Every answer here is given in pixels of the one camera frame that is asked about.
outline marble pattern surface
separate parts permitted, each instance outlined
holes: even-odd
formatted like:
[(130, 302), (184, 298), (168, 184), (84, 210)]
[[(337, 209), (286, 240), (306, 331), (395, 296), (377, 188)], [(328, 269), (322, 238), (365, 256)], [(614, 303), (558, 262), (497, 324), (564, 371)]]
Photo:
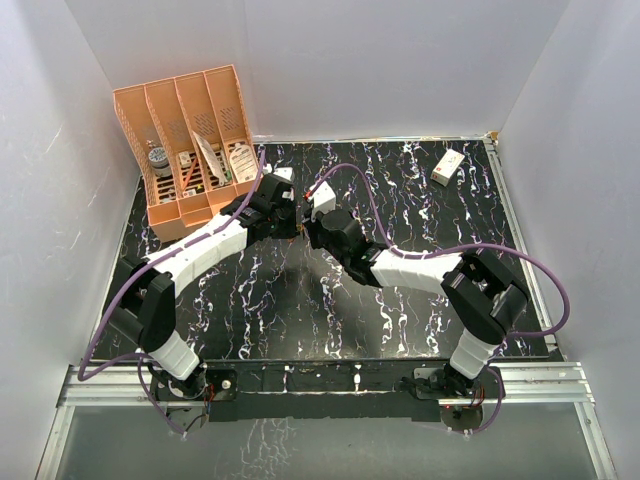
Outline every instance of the marble pattern surface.
[[(267, 160), (294, 168), (298, 198), (328, 168), (360, 166), (369, 178), (389, 235), (405, 250), (463, 243), (513, 246), (513, 237), (482, 141), (268, 144)], [(447, 187), (429, 174), (447, 148), (465, 160)], [(330, 181), (338, 204), (374, 231), (364, 186), (349, 171)], [(139, 188), (121, 254), (161, 248), (148, 227)], [(524, 280), (518, 261), (503, 260)], [(177, 329), (205, 359), (448, 358), (462, 324), (446, 298), (406, 288), (375, 289), (352, 281), (308, 241), (267, 240), (219, 263), (176, 300)], [(532, 306), (519, 330), (540, 330)], [(108, 329), (94, 355), (113, 358), (134, 346)], [(548, 355), (543, 339), (515, 339), (505, 356)]]

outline small bottle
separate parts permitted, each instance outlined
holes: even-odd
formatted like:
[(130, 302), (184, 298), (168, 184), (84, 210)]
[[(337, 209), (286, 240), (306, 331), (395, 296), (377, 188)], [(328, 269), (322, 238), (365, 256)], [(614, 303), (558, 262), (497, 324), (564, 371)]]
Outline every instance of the small bottle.
[(169, 157), (167, 157), (167, 152), (164, 151), (164, 148), (153, 148), (149, 152), (149, 163), (151, 164), (156, 176), (171, 176), (171, 165), (169, 165)]

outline white box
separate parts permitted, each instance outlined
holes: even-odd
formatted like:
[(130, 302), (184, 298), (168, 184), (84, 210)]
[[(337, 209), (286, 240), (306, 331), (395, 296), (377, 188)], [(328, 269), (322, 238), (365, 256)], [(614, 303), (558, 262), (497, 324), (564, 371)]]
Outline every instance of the white box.
[(451, 177), (453, 177), (453, 174), (458, 170), (462, 160), (464, 160), (463, 154), (458, 153), (455, 150), (447, 150), (438, 162), (438, 165), (436, 165), (436, 168), (433, 169), (431, 178), (440, 185), (444, 185), (446, 187), (449, 180), (451, 180)]

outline paper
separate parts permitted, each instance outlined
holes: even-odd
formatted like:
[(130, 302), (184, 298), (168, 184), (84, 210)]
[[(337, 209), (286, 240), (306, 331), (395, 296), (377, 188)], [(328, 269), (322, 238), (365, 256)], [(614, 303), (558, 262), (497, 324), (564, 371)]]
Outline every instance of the paper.
[(193, 136), (195, 137), (196, 142), (198, 142), (200, 151), (202, 152), (202, 155), (204, 156), (204, 159), (206, 160), (207, 165), (209, 165), (209, 168), (211, 169), (211, 173), (213, 173), (213, 176), (218, 179), (218, 181), (220, 182), (220, 186), (226, 185), (227, 178), (224, 176), (224, 172), (222, 171), (222, 165), (220, 164), (220, 161), (216, 156), (216, 152), (214, 152), (213, 148), (211, 148), (211, 144), (207, 142), (207, 140), (203, 138), (201, 135), (198, 135), (196, 132), (193, 132)]
[(238, 182), (250, 182), (255, 180), (258, 175), (256, 157), (249, 145), (236, 143), (231, 155), (229, 155), (229, 163)]
[(189, 168), (191, 166), (191, 154), (189, 152), (180, 152), (178, 154), (178, 162), (180, 162), (180, 168)]

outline white wall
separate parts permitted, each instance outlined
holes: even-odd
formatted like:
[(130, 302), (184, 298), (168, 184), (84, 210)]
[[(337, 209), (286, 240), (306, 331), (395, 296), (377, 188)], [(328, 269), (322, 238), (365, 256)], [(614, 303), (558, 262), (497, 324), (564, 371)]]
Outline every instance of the white wall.
[(0, 478), (33, 478), (137, 181), (62, 0), (0, 0)]
[(560, 340), (584, 365), (623, 479), (640, 467), (638, 52), (637, 0), (574, 0), (499, 137), (530, 249), (569, 289)]
[(227, 63), (258, 138), (501, 129), (565, 0), (67, 0), (115, 87)]

